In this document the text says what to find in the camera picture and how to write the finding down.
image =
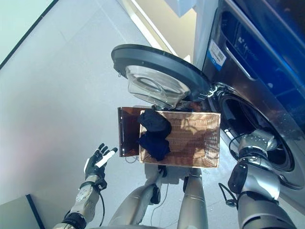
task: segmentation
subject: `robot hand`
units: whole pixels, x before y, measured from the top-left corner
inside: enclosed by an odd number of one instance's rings
[[[111,151],[108,150],[108,147],[105,146],[104,143],[102,143],[94,152],[94,154],[87,159],[85,167],[84,167],[84,173],[85,173],[85,179],[88,178],[88,176],[97,175],[100,179],[104,179],[105,177],[105,167],[107,164],[107,161],[110,157],[112,157],[116,152],[118,151],[117,148],[113,148]]]
[[[277,201],[280,180],[268,161],[268,153],[276,147],[275,137],[264,130],[257,129],[244,135],[238,147],[237,165],[228,181],[230,190],[219,183],[226,204],[237,207],[241,229],[295,229]],[[233,199],[225,197],[223,188]]]
[[[107,161],[118,151],[117,148],[107,149],[108,147],[102,143],[87,159],[84,167],[85,182],[79,188],[75,204],[62,223],[57,224],[54,229],[84,229],[87,223],[93,220],[99,196],[102,199],[100,191],[107,188],[107,183],[104,180]]]

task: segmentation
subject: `barcode label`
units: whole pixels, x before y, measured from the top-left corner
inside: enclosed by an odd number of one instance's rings
[[[210,43],[210,47],[208,50],[208,57],[211,59],[211,61],[218,70],[221,69],[225,59],[227,58],[213,40],[211,40]]]

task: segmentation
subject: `washing machine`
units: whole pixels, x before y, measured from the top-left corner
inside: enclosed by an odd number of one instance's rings
[[[222,138],[233,143],[255,129],[272,133],[268,153],[281,197],[305,214],[305,17],[303,1],[220,0],[202,69],[152,47],[112,51],[114,69],[136,97],[175,109],[201,101],[222,114]]]
[[[220,0],[202,69],[218,86],[209,104],[222,114],[222,137],[238,141],[257,128],[272,133],[279,144],[268,159],[281,195],[303,214],[304,10],[304,1]]]

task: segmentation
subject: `navy cloth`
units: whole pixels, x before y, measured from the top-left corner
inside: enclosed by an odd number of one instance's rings
[[[166,138],[172,131],[171,123],[155,110],[146,110],[138,118],[138,122],[155,136]]]
[[[172,131],[171,123],[155,110],[145,110],[138,122],[147,130],[138,143],[157,161],[163,160],[170,152],[169,142],[165,138]]]
[[[169,142],[165,138],[152,135],[151,132],[142,135],[138,142],[157,161],[162,161],[170,152]]]

